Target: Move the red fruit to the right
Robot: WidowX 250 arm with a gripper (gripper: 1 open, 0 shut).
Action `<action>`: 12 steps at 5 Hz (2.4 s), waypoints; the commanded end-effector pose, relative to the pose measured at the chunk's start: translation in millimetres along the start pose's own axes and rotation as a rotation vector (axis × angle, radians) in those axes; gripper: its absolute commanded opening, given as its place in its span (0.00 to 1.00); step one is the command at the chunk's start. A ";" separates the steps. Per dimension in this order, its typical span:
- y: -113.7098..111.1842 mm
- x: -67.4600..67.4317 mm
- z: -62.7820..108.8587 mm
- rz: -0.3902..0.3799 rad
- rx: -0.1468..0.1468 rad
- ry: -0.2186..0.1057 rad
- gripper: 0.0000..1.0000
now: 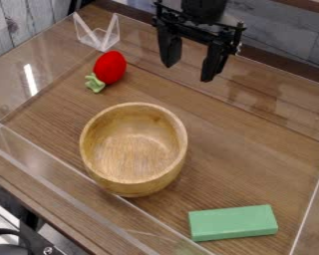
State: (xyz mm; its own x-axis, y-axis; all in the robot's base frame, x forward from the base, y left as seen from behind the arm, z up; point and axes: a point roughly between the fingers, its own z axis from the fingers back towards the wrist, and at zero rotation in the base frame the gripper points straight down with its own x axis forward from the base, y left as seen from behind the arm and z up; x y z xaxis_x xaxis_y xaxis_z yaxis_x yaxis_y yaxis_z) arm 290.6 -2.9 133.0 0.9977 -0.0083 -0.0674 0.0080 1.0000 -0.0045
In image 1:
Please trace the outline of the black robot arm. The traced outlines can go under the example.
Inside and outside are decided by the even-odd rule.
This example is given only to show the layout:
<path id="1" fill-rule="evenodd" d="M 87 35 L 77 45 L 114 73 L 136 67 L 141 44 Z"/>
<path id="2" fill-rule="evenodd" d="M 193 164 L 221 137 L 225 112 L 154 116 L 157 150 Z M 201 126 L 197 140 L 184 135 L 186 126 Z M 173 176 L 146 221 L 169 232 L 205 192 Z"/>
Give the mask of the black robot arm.
<path id="1" fill-rule="evenodd" d="M 166 68 L 181 57 L 181 39 L 207 47 L 201 62 L 200 80 L 211 82 L 223 71 L 229 55 L 236 55 L 241 46 L 244 22 L 224 13 L 227 0 L 180 0 L 174 10 L 154 1 L 153 26 L 157 29 L 158 56 Z"/>

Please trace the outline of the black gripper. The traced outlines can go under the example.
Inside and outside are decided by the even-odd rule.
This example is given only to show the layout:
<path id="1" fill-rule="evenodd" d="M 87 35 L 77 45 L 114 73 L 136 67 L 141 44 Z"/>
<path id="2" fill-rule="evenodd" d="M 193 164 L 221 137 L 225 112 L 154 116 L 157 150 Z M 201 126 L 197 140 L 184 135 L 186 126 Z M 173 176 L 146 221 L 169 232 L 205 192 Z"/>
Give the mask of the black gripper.
<path id="1" fill-rule="evenodd" d="M 181 56 L 181 38 L 208 45 L 201 63 L 200 80 L 209 82 L 221 72 L 228 54 L 240 48 L 244 23 L 225 13 L 228 0 L 177 0 L 178 8 L 154 0 L 153 26 L 158 35 L 158 56 L 166 68 Z"/>

